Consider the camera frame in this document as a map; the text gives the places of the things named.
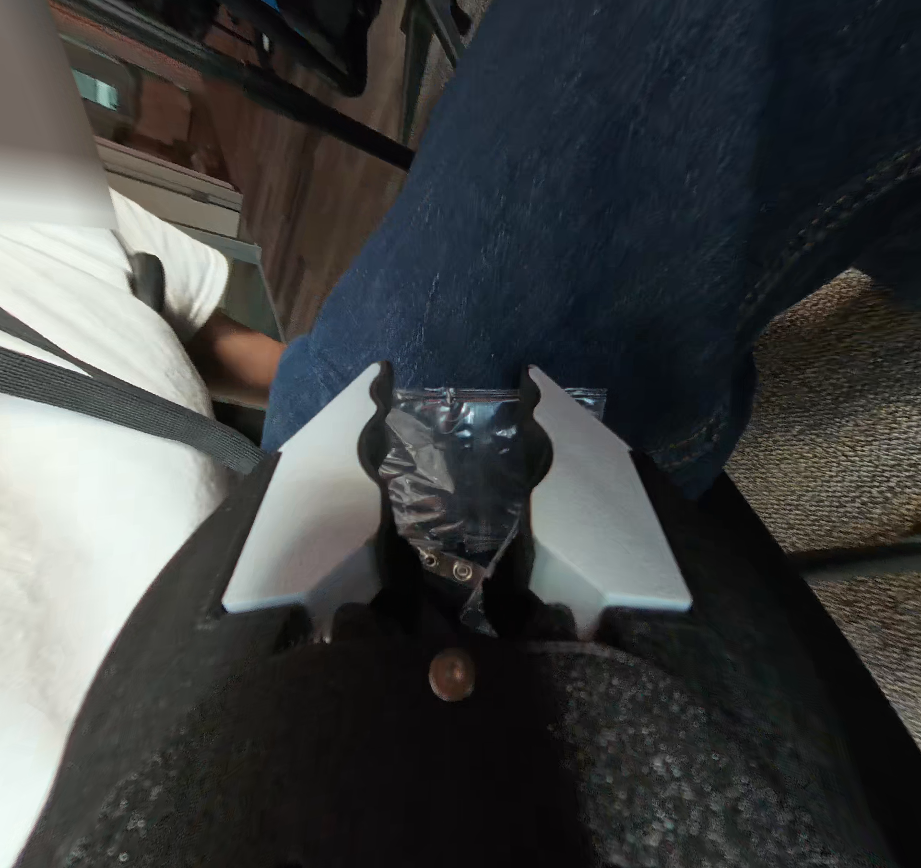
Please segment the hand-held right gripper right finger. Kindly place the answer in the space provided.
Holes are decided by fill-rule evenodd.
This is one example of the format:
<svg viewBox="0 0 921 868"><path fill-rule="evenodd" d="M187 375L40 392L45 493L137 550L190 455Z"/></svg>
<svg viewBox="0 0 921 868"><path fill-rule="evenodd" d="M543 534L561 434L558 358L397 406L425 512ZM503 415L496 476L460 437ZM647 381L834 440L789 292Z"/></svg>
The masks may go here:
<svg viewBox="0 0 921 868"><path fill-rule="evenodd" d="M608 609L667 614L693 598L627 444L531 365L522 394L549 444L549 465L529 495L534 550L529 586L567 609L590 640Z"/></svg>

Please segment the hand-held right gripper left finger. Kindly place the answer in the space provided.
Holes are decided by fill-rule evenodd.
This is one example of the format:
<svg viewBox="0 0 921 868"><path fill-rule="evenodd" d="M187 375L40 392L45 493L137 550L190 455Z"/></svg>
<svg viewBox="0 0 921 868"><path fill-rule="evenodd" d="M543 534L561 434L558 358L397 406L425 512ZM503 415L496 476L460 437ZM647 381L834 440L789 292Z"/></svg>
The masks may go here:
<svg viewBox="0 0 921 868"><path fill-rule="evenodd" d="M392 368L373 363L280 448L224 590L226 613L294 607L327 638L340 607L375 598L391 401Z"/></svg>

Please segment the clear plastic bag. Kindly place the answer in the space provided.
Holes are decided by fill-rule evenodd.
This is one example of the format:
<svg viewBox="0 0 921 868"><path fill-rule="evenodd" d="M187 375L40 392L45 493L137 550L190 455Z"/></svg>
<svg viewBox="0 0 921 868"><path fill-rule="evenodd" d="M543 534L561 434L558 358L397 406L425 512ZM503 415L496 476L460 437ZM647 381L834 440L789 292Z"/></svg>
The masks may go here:
<svg viewBox="0 0 921 868"><path fill-rule="evenodd" d="M552 410L599 419L605 391L561 389L536 367L521 384L397 390L380 472L434 609L467 632L570 642L572 601L538 584L538 488L555 459Z"/></svg>

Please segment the person's white t-shirt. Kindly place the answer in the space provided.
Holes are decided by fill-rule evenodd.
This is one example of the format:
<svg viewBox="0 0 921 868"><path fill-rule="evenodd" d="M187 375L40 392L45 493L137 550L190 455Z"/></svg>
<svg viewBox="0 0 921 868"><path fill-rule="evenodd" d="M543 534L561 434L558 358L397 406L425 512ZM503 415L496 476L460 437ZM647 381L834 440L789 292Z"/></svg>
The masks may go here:
<svg viewBox="0 0 921 868"><path fill-rule="evenodd" d="M228 263L109 194L115 231L2 223L2 309L79 362L211 417L185 344L223 311ZM162 314L132 293L138 251L163 263ZM111 644L231 481L185 445L2 395L2 866L38 821Z"/></svg>

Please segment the grey cabinet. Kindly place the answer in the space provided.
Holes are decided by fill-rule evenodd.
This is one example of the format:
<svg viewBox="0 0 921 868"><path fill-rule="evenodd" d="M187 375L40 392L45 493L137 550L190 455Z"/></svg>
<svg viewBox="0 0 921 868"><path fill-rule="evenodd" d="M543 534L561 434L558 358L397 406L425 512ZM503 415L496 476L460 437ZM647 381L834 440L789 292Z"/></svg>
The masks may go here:
<svg viewBox="0 0 921 868"><path fill-rule="evenodd" d="M231 184L95 138L109 186L159 219L236 239L243 195Z"/></svg>

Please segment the black metal bar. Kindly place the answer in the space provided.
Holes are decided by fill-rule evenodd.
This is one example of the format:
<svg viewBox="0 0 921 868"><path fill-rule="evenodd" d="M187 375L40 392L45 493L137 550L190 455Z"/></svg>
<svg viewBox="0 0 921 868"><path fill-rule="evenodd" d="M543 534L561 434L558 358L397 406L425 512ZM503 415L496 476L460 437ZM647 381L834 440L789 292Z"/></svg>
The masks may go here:
<svg viewBox="0 0 921 868"><path fill-rule="evenodd" d="M120 0L57 1L106 34L144 48L156 61L169 59L173 64L169 78L176 82L207 78L230 84L260 107L316 128L375 159L405 172L412 165L414 152L409 147L339 112L272 70L192 41Z"/></svg>

